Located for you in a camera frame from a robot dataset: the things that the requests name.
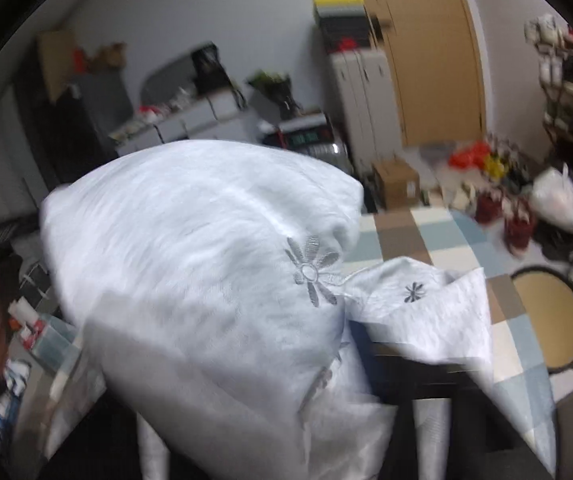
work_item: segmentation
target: white cloth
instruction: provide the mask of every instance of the white cloth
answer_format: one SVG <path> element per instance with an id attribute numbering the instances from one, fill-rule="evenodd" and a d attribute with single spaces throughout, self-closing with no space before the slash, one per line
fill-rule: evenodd
<path id="1" fill-rule="evenodd" d="M 484 358 L 473 332 L 489 326 L 471 307 L 488 316 L 481 272 L 457 285 L 437 271 L 432 293 L 408 304 L 404 263 L 342 283 L 361 202 L 359 183 L 313 158 L 190 140 L 55 191 L 42 236 L 65 313 L 107 382 L 212 476 L 363 479 L 379 469 L 393 409 L 374 402 L 341 345 L 345 308 L 428 362 Z M 427 319 L 452 321 L 414 334 Z"/>

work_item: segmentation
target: wooden door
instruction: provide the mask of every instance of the wooden door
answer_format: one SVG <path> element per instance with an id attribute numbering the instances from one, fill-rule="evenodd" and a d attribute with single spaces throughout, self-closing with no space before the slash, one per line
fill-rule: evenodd
<path id="1" fill-rule="evenodd" d="M 484 91 L 464 0 L 365 0 L 396 85 L 405 145 L 480 139 Z"/>

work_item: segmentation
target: checkered tablecloth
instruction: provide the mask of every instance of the checkered tablecloth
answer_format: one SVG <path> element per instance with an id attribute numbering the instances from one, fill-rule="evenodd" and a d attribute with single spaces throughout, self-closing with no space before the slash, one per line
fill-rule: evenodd
<path id="1" fill-rule="evenodd" d="M 503 258 L 467 216 L 443 208 L 405 209 L 363 216 L 360 238 L 343 273 L 409 256 L 440 269 L 483 267 L 493 338 L 496 402 L 552 473 L 555 471 L 553 393 L 531 321 Z"/>

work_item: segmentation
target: beige round cushion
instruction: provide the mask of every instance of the beige round cushion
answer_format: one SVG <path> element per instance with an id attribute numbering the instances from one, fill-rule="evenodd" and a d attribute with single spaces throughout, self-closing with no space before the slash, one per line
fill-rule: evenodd
<path id="1" fill-rule="evenodd" d="M 531 318 L 548 368 L 573 361 L 573 290 L 558 277 L 535 270 L 513 278 Z"/>

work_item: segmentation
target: white plastic bag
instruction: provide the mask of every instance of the white plastic bag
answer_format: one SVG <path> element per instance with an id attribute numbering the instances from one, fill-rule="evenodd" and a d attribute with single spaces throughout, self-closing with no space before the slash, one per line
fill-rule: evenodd
<path id="1" fill-rule="evenodd" d="M 529 203 L 540 218 L 573 234 L 573 182 L 566 164 L 563 173 L 549 168 L 537 177 Z"/>

